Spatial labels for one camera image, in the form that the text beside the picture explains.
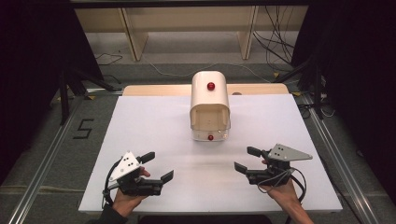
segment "black cable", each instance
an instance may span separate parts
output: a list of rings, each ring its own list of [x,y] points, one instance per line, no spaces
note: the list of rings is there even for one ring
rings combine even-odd
[[[254,37],[256,37],[257,41],[260,43],[260,45],[262,45],[262,47],[263,47],[264,49],[266,49],[267,51],[270,51],[271,53],[275,54],[276,57],[278,57],[280,60],[282,60],[282,61],[285,62],[286,64],[290,64],[288,61],[286,61],[284,58],[282,58],[282,56],[280,56],[280,55],[278,55],[277,53],[275,53],[272,49],[269,49],[268,46],[265,46],[265,45],[260,41],[260,39],[256,36],[255,33],[253,33],[253,35],[254,35]]]
[[[297,169],[295,169],[295,168],[293,168],[293,169],[296,170],[298,173],[300,173],[300,175],[303,177],[303,180],[304,180],[304,185],[302,185],[302,184],[300,183],[300,181],[299,181],[296,177],[294,177],[294,175],[291,175],[291,176],[290,176],[291,179],[293,179],[294,182],[296,182],[297,185],[300,187],[300,189],[303,191],[303,192],[301,193],[300,197],[298,198],[298,201],[299,201],[299,202],[302,202],[302,201],[303,201],[303,198],[305,197],[305,194],[306,194],[306,180],[305,180],[305,176],[303,175],[303,173],[301,173],[301,171],[299,171],[299,170],[297,170]]]
[[[279,175],[276,175],[276,176],[274,176],[274,177],[271,177],[271,178],[269,178],[269,179],[266,179],[266,180],[263,180],[263,181],[259,182],[259,183],[257,184],[257,188],[258,188],[259,191],[261,191],[262,193],[268,193],[269,191],[271,191],[272,188],[278,186],[278,184],[282,181],[282,179],[285,178],[285,177],[288,175],[288,172],[289,172],[288,170],[283,171],[283,172],[280,173]],[[263,191],[263,190],[260,188],[260,185],[263,185],[265,182],[268,182],[268,181],[270,181],[270,180],[277,179],[278,177],[280,177],[279,180],[278,180],[269,190]]]
[[[283,43],[282,43],[282,42],[279,42],[279,41],[276,41],[276,40],[272,40],[272,39],[265,38],[265,37],[259,35],[259,33],[257,33],[257,31],[255,31],[254,33],[255,33],[259,38],[261,38],[261,39],[263,39],[263,40],[271,41],[271,42],[277,43],[277,44],[284,44],[284,45],[288,46],[289,48],[294,49],[294,46],[291,45],[291,44],[288,44],[288,43],[286,43],[286,42],[283,42]]]
[[[105,182],[105,189],[103,190],[103,199],[106,200],[108,205],[113,206],[113,200],[110,197],[110,189],[108,188],[108,179],[110,178],[111,174],[113,174],[114,169],[120,164],[120,161],[116,161],[114,165],[111,167],[110,171],[107,174],[106,177],[106,182]]]
[[[286,12],[286,10],[288,9],[288,7],[289,7],[289,6],[286,6],[286,7],[285,7],[285,10],[283,10],[282,19],[280,20],[280,23],[282,23],[283,18],[284,18],[284,16],[285,16],[285,12]],[[286,29],[285,29],[285,32],[284,32],[284,34],[283,34],[283,39],[284,39],[284,40],[281,39],[281,41],[282,41],[283,43],[286,43],[286,32],[288,31],[291,13],[290,13],[290,15],[289,15],[289,19],[288,19],[288,22],[287,22],[287,24],[286,24]],[[283,44],[282,47],[283,47],[283,49],[289,54],[290,60],[291,60],[292,55],[291,55],[291,53],[289,52],[289,50],[288,50],[288,48],[286,47],[286,45]]]
[[[293,14],[293,11],[294,11],[294,7],[291,7],[291,13],[289,14],[288,22],[286,22],[285,33],[283,34],[283,38],[285,39],[285,41],[286,41],[286,32],[288,31],[289,22],[290,22],[290,19],[291,19],[291,15]]]
[[[312,107],[315,107],[315,104],[308,104],[308,105],[297,105],[300,110],[300,114],[303,119],[309,119],[311,117],[311,111],[309,110]]]
[[[286,58],[287,58],[287,60],[289,61],[289,58],[288,58],[288,56],[287,56],[287,54],[286,54],[286,51],[285,51],[285,41],[283,41],[283,39],[282,39],[282,35],[281,35],[281,33],[280,33],[280,24],[279,24],[279,7],[276,7],[276,22],[274,22],[274,20],[272,19],[272,17],[271,17],[271,15],[270,15],[270,13],[269,13],[269,11],[268,11],[268,8],[267,7],[264,7],[265,8],[265,11],[267,12],[267,14],[268,14],[268,18],[270,19],[270,21],[271,21],[271,23],[272,23],[272,25],[273,25],[273,27],[274,27],[274,30],[273,30],[273,34],[271,35],[271,38],[272,38],[272,36],[276,36],[279,40],[280,40],[280,42],[282,43],[282,49],[283,49],[283,52],[285,53],[285,56],[286,56]]]
[[[356,214],[356,212],[353,210],[352,205],[349,203],[349,201],[347,200],[346,196],[342,193],[342,191],[334,183],[334,180],[332,179],[332,176],[330,175],[330,170],[329,170],[329,166],[327,165],[327,162],[320,155],[319,155],[319,158],[320,158],[320,160],[321,160],[321,162],[323,164],[323,167],[324,167],[324,170],[327,173],[327,176],[329,177],[330,182],[332,183],[334,188],[338,191],[338,193],[341,195],[341,197],[344,199],[344,201],[346,202],[346,205],[349,207],[349,209],[352,212],[353,216],[358,220],[358,222],[360,224],[362,224],[361,219],[359,218],[358,214]]]

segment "white tabletop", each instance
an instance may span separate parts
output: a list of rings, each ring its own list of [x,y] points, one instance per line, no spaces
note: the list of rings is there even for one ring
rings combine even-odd
[[[110,167],[131,150],[136,156],[155,151],[144,166],[149,179],[174,170],[161,196],[151,196],[135,210],[140,214],[259,214],[281,208],[233,163],[248,169],[265,169],[247,147],[269,150],[276,143],[311,154],[311,161],[292,161],[303,172],[307,211],[334,212],[342,206],[332,188],[304,121],[289,94],[231,95],[231,130],[222,142],[191,138],[190,96],[122,96],[107,129],[104,143],[84,193],[80,212],[102,211],[102,190]],[[294,175],[302,182],[300,175]]]

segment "cream plastic container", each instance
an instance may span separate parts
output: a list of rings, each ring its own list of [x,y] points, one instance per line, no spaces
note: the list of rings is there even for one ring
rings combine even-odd
[[[227,84],[222,73],[199,72],[192,78],[191,130],[197,141],[222,141],[231,128]]]

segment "metal frame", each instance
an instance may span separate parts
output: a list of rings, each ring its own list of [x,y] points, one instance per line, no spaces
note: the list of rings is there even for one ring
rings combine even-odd
[[[34,0],[32,5],[73,8],[308,6],[326,0]]]
[[[58,132],[55,135],[51,145],[49,146],[49,150],[47,151],[43,161],[35,172],[35,176],[21,197],[18,205],[16,206],[14,212],[8,223],[23,223],[25,220],[30,208],[32,207],[33,202],[35,201],[35,196],[37,195],[41,184],[44,182],[44,179],[47,176],[47,173],[50,170],[52,162],[54,161],[59,148],[61,147],[64,138],[70,128],[70,125],[74,119],[76,111],[84,100],[84,96],[77,96],[73,100],[72,111],[70,113],[69,118],[65,121],[64,125],[62,125]]]

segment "human hand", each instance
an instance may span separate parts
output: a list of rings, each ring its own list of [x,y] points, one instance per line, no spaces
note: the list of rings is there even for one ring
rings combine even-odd
[[[296,190],[293,186],[293,181],[290,178],[285,185],[273,186],[260,186],[265,189],[268,195],[273,198],[282,209],[298,224],[312,224],[314,223],[309,215],[302,208],[300,201],[297,198]]]
[[[268,195],[273,198],[281,207],[290,203],[300,204],[291,179],[289,179],[288,183],[285,185],[277,187],[261,185],[260,188],[265,189]]]
[[[141,166],[140,175],[149,177],[150,173]],[[125,195],[118,189],[112,207],[123,217],[128,217],[132,214],[132,211],[134,211],[134,209],[147,197],[148,196]]]

